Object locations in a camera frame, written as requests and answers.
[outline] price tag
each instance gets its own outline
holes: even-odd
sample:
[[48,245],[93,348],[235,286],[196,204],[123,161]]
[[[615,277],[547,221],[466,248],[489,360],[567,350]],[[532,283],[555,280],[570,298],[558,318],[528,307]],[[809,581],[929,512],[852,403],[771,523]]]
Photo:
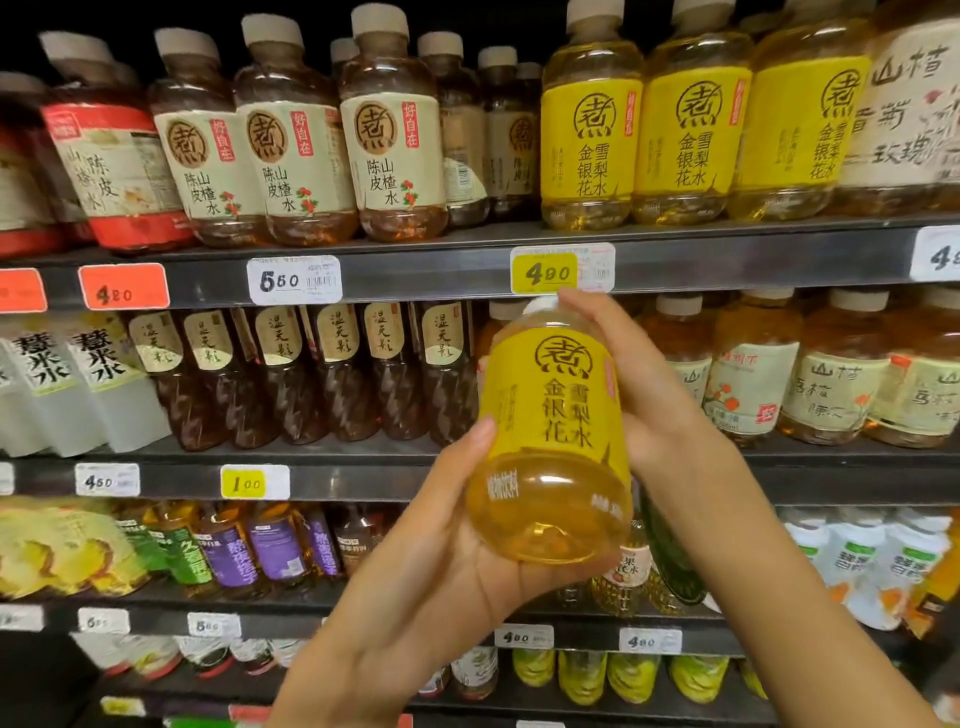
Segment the price tag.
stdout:
[[129,635],[130,612],[126,609],[81,607],[77,610],[77,626],[81,632],[98,635]]
[[6,268],[0,271],[0,313],[42,313],[47,294],[36,268]]
[[285,465],[222,465],[220,495],[227,499],[289,500],[290,468]]
[[523,245],[510,251],[510,289],[518,296],[561,288],[610,293],[615,266],[616,249],[610,243]]
[[553,626],[550,624],[504,624],[493,630],[497,647],[521,649],[553,649]]
[[77,463],[73,478],[78,496],[140,495],[140,466],[136,463]]
[[684,631],[621,627],[619,651],[643,655],[679,655],[684,651]]
[[43,607],[39,604],[0,604],[0,629],[42,632]]
[[333,255],[253,257],[247,285],[257,305],[337,303],[344,297],[340,261]]
[[186,616],[186,628],[190,637],[224,637],[239,639],[240,615],[225,615],[218,612],[190,612]]
[[104,695],[100,698],[100,710],[105,716],[147,717],[147,709],[138,697]]
[[13,495],[13,463],[0,463],[0,496]]
[[170,307],[167,273],[160,263],[84,265],[77,275],[91,311]]

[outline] label with flower design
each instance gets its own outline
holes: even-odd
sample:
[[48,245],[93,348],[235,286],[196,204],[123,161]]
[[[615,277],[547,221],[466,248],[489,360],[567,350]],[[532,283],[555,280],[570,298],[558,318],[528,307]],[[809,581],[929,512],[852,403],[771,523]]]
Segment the label with flower design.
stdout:
[[263,214],[239,116],[229,111],[175,111],[158,114],[154,122],[190,219]]
[[356,207],[336,107],[267,101],[237,109],[267,214],[308,217]]
[[374,93],[347,99],[340,108],[360,209],[446,204],[437,99]]

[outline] bottle label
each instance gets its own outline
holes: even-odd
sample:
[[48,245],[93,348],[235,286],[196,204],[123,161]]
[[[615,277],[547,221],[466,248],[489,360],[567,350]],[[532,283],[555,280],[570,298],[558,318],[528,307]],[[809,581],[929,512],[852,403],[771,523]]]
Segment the bottle label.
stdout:
[[186,527],[170,531],[151,531],[167,557],[167,566],[181,584],[206,584],[213,579],[204,553]]
[[133,545],[133,550],[136,551],[136,555],[140,557],[140,561],[143,562],[147,570],[167,570],[166,557],[163,555],[163,551],[160,550],[156,541],[154,541],[154,538],[150,535],[147,526],[135,519],[119,520],[117,521],[117,525],[120,526],[120,530],[127,535],[127,538]]
[[306,571],[297,534],[289,519],[255,525],[250,529],[250,537],[260,566],[271,579],[292,579]]
[[403,351],[406,336],[403,333],[403,315],[400,313],[399,303],[368,303],[363,317],[370,353],[374,357],[392,359]]
[[496,647],[474,647],[450,667],[457,682],[466,688],[480,688],[496,674]]
[[473,203],[487,197],[483,184],[484,118],[480,107],[441,109],[446,202]]
[[346,361],[360,348],[360,327],[352,303],[325,305],[317,314],[317,332],[326,362]]
[[537,115],[530,111],[488,111],[487,191],[491,197],[530,195],[537,169]]
[[464,352],[464,316],[460,302],[430,306],[423,312],[423,358],[427,364],[452,364]]
[[[572,328],[530,328],[493,349],[480,417],[496,420],[488,458],[524,449],[572,452],[609,466],[630,493],[613,360],[596,339]],[[516,471],[487,480],[491,500],[518,497]],[[623,519],[618,503],[594,507]]]
[[229,111],[173,111],[154,117],[186,214],[193,220],[262,215],[243,122]]
[[750,92],[744,66],[694,68],[647,85],[634,192],[726,195]]
[[697,406],[704,402],[704,393],[707,390],[707,375],[712,363],[712,358],[698,361],[667,361],[667,364],[673,368],[673,371],[684,383],[684,387],[693,396]]
[[704,411],[716,427],[762,435],[777,424],[799,342],[740,344],[716,358],[707,378]]
[[783,401],[797,422],[829,432],[863,426],[887,359],[849,359],[811,352],[798,359]]
[[437,99],[374,93],[346,99],[340,108],[360,209],[446,204]]
[[327,576],[339,576],[340,567],[337,564],[337,555],[333,551],[330,541],[330,531],[323,519],[312,518],[306,522],[310,532],[310,545],[313,547],[313,557],[321,570]]
[[218,372],[233,360],[233,344],[223,311],[191,313],[183,319],[186,340],[205,372]]
[[34,395],[51,395],[76,386],[77,379],[63,360],[53,334],[40,328],[42,320],[29,317],[22,322],[26,325],[24,330],[11,338],[5,336],[0,342]]
[[264,308],[256,314],[253,325],[263,351],[263,363],[268,367],[289,364],[303,351],[303,337],[293,306]]
[[607,581],[618,587],[633,589],[642,586],[650,576],[650,566],[653,564],[653,556],[650,555],[650,547],[630,548],[629,546],[620,547],[620,565],[603,575]]
[[0,231],[53,225],[27,150],[12,132],[0,128]]
[[336,107],[267,101],[237,109],[267,214],[309,217],[356,207]]
[[183,361],[183,343],[168,311],[134,316],[128,328],[140,361],[151,374],[169,372]]
[[540,106],[544,198],[629,199],[642,93],[640,79],[581,81],[544,92]]
[[960,121],[960,20],[880,36],[838,184],[899,187],[938,181],[940,149]]
[[835,182],[869,68],[867,56],[843,56],[783,63],[757,73],[736,186]]
[[193,236],[149,113],[105,104],[55,104],[42,112],[101,245]]
[[193,537],[204,550],[213,574],[225,587],[246,587],[256,581],[256,565],[247,542],[237,528],[216,533],[195,533]]
[[66,348],[93,392],[105,392],[146,377],[120,318],[83,313],[63,329]]
[[891,354],[868,418],[914,435],[949,435],[960,421],[960,362]]
[[27,146],[30,156],[40,165],[40,186],[44,188],[54,216],[62,223],[84,223],[86,215],[80,206],[77,190],[63,168],[57,147],[46,129],[28,129]]

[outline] plastic bottle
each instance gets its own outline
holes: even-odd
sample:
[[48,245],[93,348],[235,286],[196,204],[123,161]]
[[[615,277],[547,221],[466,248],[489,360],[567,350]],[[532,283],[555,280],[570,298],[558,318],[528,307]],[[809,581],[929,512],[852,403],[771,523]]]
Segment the plastic bottle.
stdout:
[[297,21],[257,13],[242,25],[253,64],[237,73],[233,98],[270,232],[291,248],[349,240],[358,218],[337,91],[303,63]]
[[39,315],[6,317],[0,327],[0,368],[29,393],[27,402],[44,439],[60,457],[107,441],[89,393],[70,355]]
[[0,94],[16,102],[18,109],[27,112],[22,131],[32,161],[38,165],[37,181],[46,193],[60,231],[70,246],[95,242],[93,230],[86,222],[84,209],[77,197],[77,190],[60,161],[57,147],[43,123],[40,108],[46,102],[50,89],[41,79],[26,73],[0,71]]
[[415,440],[426,434],[426,397],[407,306],[397,301],[364,308],[373,382],[380,401],[380,426],[391,440]]
[[607,653],[588,649],[562,649],[557,656],[560,689],[577,705],[593,705],[603,696]]
[[334,86],[340,85],[344,66],[360,55],[360,47],[351,37],[335,37],[330,41],[330,80]]
[[112,504],[116,524],[133,546],[140,563],[151,573],[166,573],[167,557],[144,525],[144,515],[152,503],[140,498],[119,498]]
[[697,402],[704,403],[713,362],[713,324],[703,313],[703,296],[661,293],[656,311],[638,322]]
[[490,212],[484,186],[487,130],[480,84],[464,70],[464,41],[456,33],[436,31],[420,36],[417,54],[437,78],[450,226],[480,225]]
[[476,362],[469,303],[411,303],[423,362],[430,437],[441,447],[463,437],[477,419]]
[[233,665],[226,640],[216,637],[174,637],[180,654],[201,679],[223,674]]
[[827,518],[820,513],[803,508],[783,508],[780,520],[790,538],[811,562],[830,541]]
[[897,0],[871,22],[878,53],[830,211],[888,217],[926,207],[944,176],[936,162],[960,122],[960,7]]
[[952,518],[943,510],[898,508],[887,541],[847,597],[847,609],[868,627],[900,626],[910,591],[950,548],[945,533]]
[[670,677],[684,697],[706,705],[720,694],[729,665],[729,657],[677,655],[670,658]]
[[206,599],[220,593],[213,571],[193,532],[197,530],[197,506],[189,500],[162,500],[144,513],[143,524],[167,558],[174,579],[186,595]]
[[143,368],[156,385],[174,437],[188,452],[229,437],[220,410],[196,364],[184,354],[184,335],[170,311],[133,314],[127,322]]
[[353,576],[363,560],[387,535],[386,514],[369,505],[349,503],[331,520],[344,569],[347,576]]
[[230,599],[259,599],[271,590],[253,556],[250,534],[243,523],[249,511],[243,500],[198,502],[191,526],[214,578]]
[[120,644],[133,671],[145,680],[158,680],[169,675],[183,660],[172,637],[128,635],[121,638]]
[[621,699],[640,705],[653,694],[659,669],[660,655],[611,652],[607,659],[607,681]]
[[630,521],[630,537],[620,547],[620,563],[616,569],[590,580],[593,600],[605,612],[628,618],[639,613],[644,603],[643,585],[650,576],[653,557],[647,543],[646,529],[640,517],[639,485],[636,485],[634,517]]
[[231,640],[229,646],[233,659],[243,666],[248,675],[262,675],[276,665],[267,640]]
[[50,441],[34,414],[27,385],[8,374],[10,366],[2,357],[0,362],[0,448],[10,457],[49,448]]
[[784,26],[757,46],[732,219],[800,220],[827,206],[870,69],[873,29],[848,10],[792,0]]
[[300,503],[297,510],[303,518],[314,572],[331,579],[345,576],[346,572],[334,545],[333,531],[324,508],[319,503]]
[[380,413],[357,309],[301,306],[300,322],[324,382],[330,429],[343,442],[366,440],[380,429]]
[[117,255],[194,245],[146,99],[117,81],[107,44],[60,32],[40,43],[66,81],[43,118],[97,242]]
[[154,31],[169,74],[150,86],[150,109],[190,226],[210,248],[270,245],[247,131],[220,53],[206,33]]
[[233,445],[253,449],[272,443],[280,425],[243,312],[214,308],[176,316]]
[[537,216],[539,98],[516,74],[516,48],[494,45],[477,57],[487,127],[485,180],[494,220]]
[[483,700],[496,688],[496,647],[474,647],[458,657],[453,670],[453,687],[465,700]]
[[830,598],[843,603],[886,541],[883,514],[871,508],[840,506],[829,530],[829,542],[813,559],[813,566],[827,584]]
[[324,390],[303,345],[303,329],[293,306],[239,309],[237,315],[252,320],[259,347],[259,361],[267,378],[267,391],[283,439],[306,445],[324,437],[326,423]]
[[130,669],[130,660],[123,649],[122,637],[90,632],[71,632],[70,637],[84,651],[90,662],[104,673],[104,677],[120,675]]
[[543,70],[541,209],[554,230],[615,228],[630,214],[644,68],[622,21],[623,0],[569,0],[570,42]]
[[907,629],[922,640],[947,605],[960,590],[960,508],[950,509],[953,525],[947,532],[950,550],[927,575],[922,584],[914,587],[903,614]]
[[717,316],[704,411],[741,447],[777,425],[803,328],[792,295],[793,288],[743,291]]
[[493,338],[480,415],[497,434],[467,510],[498,553],[561,564],[620,547],[633,505],[610,353],[595,325],[558,304],[533,299]]
[[[12,75],[0,74],[0,84]],[[3,93],[1,85],[0,94],[0,257],[56,253],[67,247],[67,241],[46,195],[29,137],[36,123],[43,129],[43,122],[35,109]]]
[[932,285],[917,306],[885,317],[892,343],[864,425],[901,448],[936,448],[960,421],[960,288]]
[[887,291],[830,289],[828,306],[804,321],[777,429],[814,445],[859,434],[890,355],[883,330]]
[[144,448],[170,434],[156,388],[117,314],[62,315],[53,318],[52,325],[82,375],[114,452]]
[[344,67],[340,97],[360,222],[384,243],[436,237],[449,219],[437,82],[407,55],[400,8],[366,3],[350,22],[360,56]]
[[437,697],[437,695],[445,690],[449,682],[450,665],[444,665],[430,676],[426,685],[417,691],[417,697]]
[[647,60],[633,214],[696,225],[727,202],[750,95],[754,44],[728,20],[735,0],[674,0],[675,35]]

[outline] white bottle cap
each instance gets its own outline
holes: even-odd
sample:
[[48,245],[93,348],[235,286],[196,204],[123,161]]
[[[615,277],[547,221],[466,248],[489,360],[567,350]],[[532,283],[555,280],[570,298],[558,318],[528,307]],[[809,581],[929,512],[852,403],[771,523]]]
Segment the white bottle cap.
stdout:
[[36,76],[16,71],[0,71],[0,93],[43,93],[47,84]]
[[673,0],[673,17],[682,12],[705,8],[707,5],[728,5],[732,8],[736,5],[736,0]]
[[946,531],[953,523],[953,518],[940,508],[910,508],[903,506],[897,509],[895,518],[907,525],[912,525],[921,531]]
[[459,34],[450,31],[424,33],[417,38],[417,55],[424,56],[464,56],[464,40]]
[[696,316],[703,307],[703,296],[680,296],[670,293],[661,293],[657,296],[657,311],[667,316]]
[[351,37],[335,37],[330,41],[330,62],[344,63],[360,55],[360,46]]
[[353,27],[353,37],[364,33],[399,33],[404,37],[410,37],[407,14],[396,5],[386,3],[358,5],[350,13],[350,25]]
[[516,48],[512,45],[491,45],[477,55],[479,70],[495,65],[516,65]]
[[748,288],[743,293],[753,296],[755,299],[770,299],[771,301],[782,301],[793,296],[793,287],[789,288]]
[[539,81],[543,76],[543,66],[533,61],[524,61],[516,65],[516,77],[519,79]]
[[243,28],[243,41],[248,47],[262,42],[290,43],[303,47],[303,33],[293,18],[254,12],[243,16],[240,27]]
[[490,317],[496,321],[513,321],[523,315],[523,310],[529,302],[530,299],[520,299],[519,301],[491,301]]
[[206,56],[220,62],[213,38],[187,28],[160,28],[154,31],[156,49],[161,56]]
[[79,33],[47,31],[39,36],[40,45],[49,61],[97,61],[113,63],[109,46],[98,37],[81,36]]
[[603,15],[623,20],[623,0],[570,0],[566,4],[566,29],[584,18]]
[[537,311],[552,311],[560,308],[560,296],[556,293],[550,293],[546,296],[537,296],[523,308],[523,315],[536,313]]
[[945,285],[931,285],[924,290],[924,303],[938,308],[960,310],[960,288]]
[[864,526],[883,525],[883,513],[875,508],[841,505],[837,508],[837,520]]
[[887,307],[890,291],[857,291],[850,288],[830,288],[830,305],[845,311],[882,311]]

